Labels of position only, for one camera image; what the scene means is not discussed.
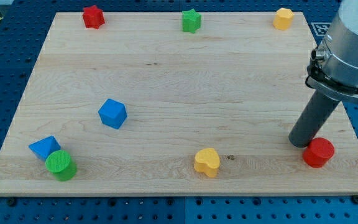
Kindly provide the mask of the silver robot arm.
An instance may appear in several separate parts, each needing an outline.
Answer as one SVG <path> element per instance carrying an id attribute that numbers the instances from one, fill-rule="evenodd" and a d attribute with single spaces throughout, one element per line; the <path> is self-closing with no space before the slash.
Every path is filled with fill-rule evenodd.
<path id="1" fill-rule="evenodd" d="M 305 83 L 332 100 L 358 105 L 358 0 L 345 0 L 339 6 L 311 52 Z"/>

